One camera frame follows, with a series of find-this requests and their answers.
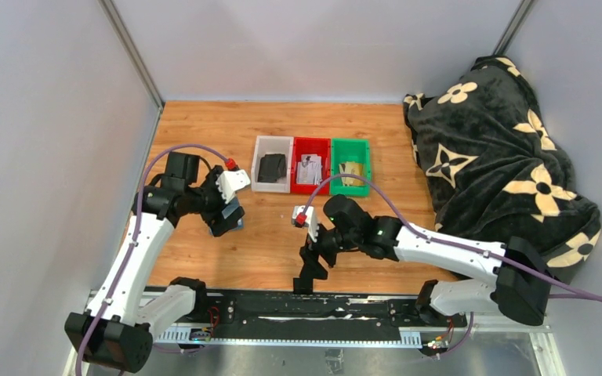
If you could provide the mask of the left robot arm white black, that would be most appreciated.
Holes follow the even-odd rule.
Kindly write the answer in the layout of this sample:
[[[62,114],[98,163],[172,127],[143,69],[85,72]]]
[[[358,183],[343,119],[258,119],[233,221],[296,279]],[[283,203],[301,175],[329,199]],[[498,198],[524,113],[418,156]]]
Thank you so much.
[[[203,157],[167,150],[165,170],[143,174],[132,206],[125,239],[102,286],[82,313],[70,313],[64,330],[77,352],[74,372],[86,363],[121,373],[140,371],[154,341],[178,319],[214,328],[219,312],[212,308],[205,282],[173,279],[146,305],[140,300],[162,248],[185,215],[199,215],[213,237],[238,228],[245,214],[237,192],[250,185],[248,173],[222,157],[198,182]]]

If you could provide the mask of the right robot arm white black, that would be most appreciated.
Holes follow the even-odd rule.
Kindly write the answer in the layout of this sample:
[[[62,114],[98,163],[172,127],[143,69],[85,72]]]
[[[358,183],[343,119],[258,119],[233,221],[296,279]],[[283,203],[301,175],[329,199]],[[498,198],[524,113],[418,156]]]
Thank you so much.
[[[454,282],[428,280],[413,313],[427,327],[458,313],[500,313],[528,326],[546,317],[551,272],[532,245],[519,237],[506,243],[467,240],[425,230],[393,216],[370,216],[344,195],[324,206],[333,227],[319,223],[311,206],[296,206],[292,224],[307,231],[299,255],[303,267],[293,291],[310,295],[315,280],[327,280],[338,254],[360,251],[373,259],[417,262],[462,276]]]

